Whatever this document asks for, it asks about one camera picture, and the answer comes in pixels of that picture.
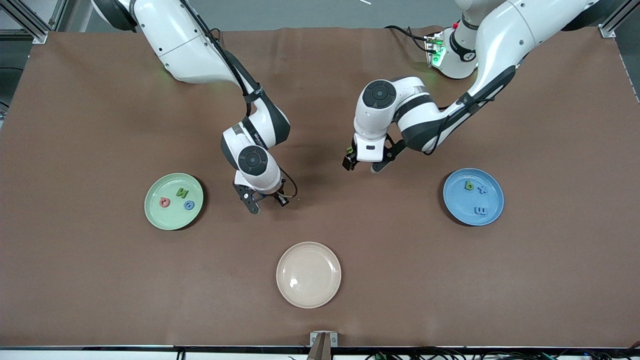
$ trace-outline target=gray floor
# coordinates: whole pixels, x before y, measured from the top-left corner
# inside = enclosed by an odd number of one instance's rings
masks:
[[[271,30],[279,28],[382,28],[386,25],[421,27],[450,26],[460,11],[453,0],[191,0],[211,27],[223,31]],[[95,12],[89,0],[80,0],[68,31],[116,32]],[[628,73],[640,88],[640,10],[616,31],[616,41]],[[26,63],[30,42],[0,41],[0,67]],[[0,100],[10,104],[20,72],[0,69]]]

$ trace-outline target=blue plate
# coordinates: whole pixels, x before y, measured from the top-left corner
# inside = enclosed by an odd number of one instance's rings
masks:
[[[476,168],[463,168],[444,183],[444,203],[449,212],[468,225],[488,225],[504,208],[504,194],[498,182]]]

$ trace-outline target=plate rim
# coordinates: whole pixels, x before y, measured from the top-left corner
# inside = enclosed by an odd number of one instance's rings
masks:
[[[328,299],[323,302],[320,305],[316,305],[316,306],[301,306],[299,304],[295,304],[287,295],[285,295],[284,291],[282,291],[282,287],[281,287],[281,283],[280,283],[280,276],[278,276],[280,274],[280,266],[282,265],[282,260],[284,259],[284,257],[290,253],[292,250],[294,250],[294,248],[296,247],[301,247],[303,245],[314,245],[314,246],[319,246],[321,249],[323,250],[327,250],[329,252],[329,254],[331,254],[333,256],[333,258],[335,259],[335,267],[338,270],[338,286],[336,286],[335,291],[331,294],[330,297],[328,297]],[[316,241],[303,241],[301,243],[297,243],[292,245],[291,247],[289,247],[283,254],[282,256],[280,256],[280,260],[278,260],[278,265],[276,266],[276,285],[278,286],[278,291],[280,292],[280,294],[282,295],[282,297],[288,301],[288,303],[290,303],[293,306],[299,307],[301,309],[316,309],[318,307],[327,305],[327,303],[329,303],[329,301],[333,300],[333,298],[335,297],[335,294],[338,293],[338,290],[340,289],[340,284],[342,284],[342,266],[340,265],[340,260],[338,259],[338,256],[336,256],[336,254],[333,252],[333,250],[331,250],[328,246],[326,246],[325,244],[316,242]]]
[[[155,220],[152,220],[152,217],[150,215],[150,210],[147,209],[147,202],[149,201],[150,196],[152,195],[152,191],[151,190],[153,190],[154,187],[158,183],[160,183],[162,180],[164,180],[167,177],[171,177],[171,176],[184,176],[184,177],[188,178],[189,180],[193,180],[198,185],[198,187],[200,188],[199,190],[200,190],[200,193],[202,194],[203,204],[199,205],[199,209],[195,213],[195,216],[188,223],[186,223],[186,224],[184,224],[182,226],[179,226],[179,227],[161,227],[159,222],[157,222]],[[163,176],[163,177],[159,178],[158,180],[156,180],[153,183],[153,185],[151,185],[149,190],[147,190],[147,194],[145,195],[145,201],[144,201],[144,204],[143,204],[143,207],[145,209],[145,216],[147,217],[147,220],[149,221],[149,223],[151,223],[151,225],[155,226],[156,228],[158,228],[160,230],[167,230],[167,231],[179,230],[179,229],[182,229],[183,227],[186,227],[190,223],[192,223],[198,217],[198,215],[202,211],[202,206],[204,205],[204,197],[205,197],[205,195],[204,195],[204,189],[202,188],[202,184],[200,184],[200,181],[198,181],[198,179],[196,179],[195,176],[189,175],[189,174],[184,173],[184,172],[172,172],[171,174],[166,174],[165,176]]]
[[[485,176],[489,177],[489,179],[493,180],[493,183],[497,186],[497,192],[496,192],[496,194],[499,196],[499,200],[500,200],[500,199],[502,199],[500,209],[499,209],[499,211],[496,211],[498,215],[497,215],[494,219],[492,219],[491,221],[486,222],[486,223],[483,223],[483,224],[470,224],[470,223],[468,223],[468,222],[466,222],[466,221],[462,220],[461,218],[457,217],[457,216],[456,216],[456,214],[455,214],[453,211],[451,211],[451,207],[449,206],[449,202],[447,201],[447,185],[448,185],[448,184],[450,184],[450,183],[451,183],[451,181],[453,181],[453,180],[452,180],[452,178],[453,178],[455,175],[457,175],[458,173],[462,173],[462,172],[465,172],[465,171],[469,171],[469,170],[474,171],[474,172],[480,172],[480,173],[484,174]],[[456,171],[452,172],[452,173],[447,177],[447,179],[446,179],[446,180],[445,180],[445,182],[444,182],[444,185],[442,186],[442,197],[443,197],[443,200],[444,200],[444,204],[445,204],[445,206],[447,207],[447,210],[449,211],[449,213],[450,213],[451,215],[453,215],[453,217],[454,217],[454,218],[458,219],[458,221],[460,221],[460,222],[462,222],[462,223],[464,223],[464,224],[467,224],[467,225],[471,225],[471,226],[485,226],[485,225],[489,225],[490,223],[492,223],[492,222],[494,222],[494,221],[498,220],[498,218],[499,218],[499,217],[500,217],[500,215],[502,214],[502,211],[504,210],[504,203],[505,203],[505,201],[504,201],[504,192],[502,191],[502,187],[500,186],[500,183],[499,183],[499,182],[498,182],[498,180],[496,180],[496,179],[495,179],[491,174],[489,174],[488,172],[486,172],[486,171],[484,171],[484,170],[481,170],[481,169],[479,169],[479,168],[466,167],[466,168],[461,168],[461,169],[458,169],[458,170],[456,170]]]

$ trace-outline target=plate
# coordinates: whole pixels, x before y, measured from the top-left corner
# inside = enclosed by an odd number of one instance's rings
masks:
[[[202,186],[189,174],[169,174],[151,186],[145,197],[145,215],[162,230],[177,230],[189,225],[200,213],[204,202]]]
[[[504,208],[504,194],[498,182],[476,168],[451,174],[444,183],[443,196],[449,212],[467,225],[488,225]]]
[[[321,307],[340,287],[342,270],[333,251],[307,241],[285,251],[278,263],[276,282],[282,296],[303,309]]]

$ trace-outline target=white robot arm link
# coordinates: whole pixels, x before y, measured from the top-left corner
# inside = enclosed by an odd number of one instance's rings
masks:
[[[560,31],[593,0],[509,0],[487,15],[477,30],[479,62],[476,82],[456,102],[440,111],[419,78],[369,83],[358,99],[355,133],[343,166],[359,161],[382,170],[404,150],[431,154],[458,126],[475,114],[513,79],[519,64],[536,46]],[[403,139],[387,135],[395,122]]]
[[[243,91],[244,119],[224,131],[221,150],[236,170],[234,188],[251,213],[257,202],[273,196],[288,203],[280,167],[268,149],[285,141],[291,129],[284,113],[240,61],[222,49],[188,0],[92,0],[112,26],[135,31],[136,25],[171,75],[187,83],[229,81]],[[256,108],[250,114],[251,104]]]

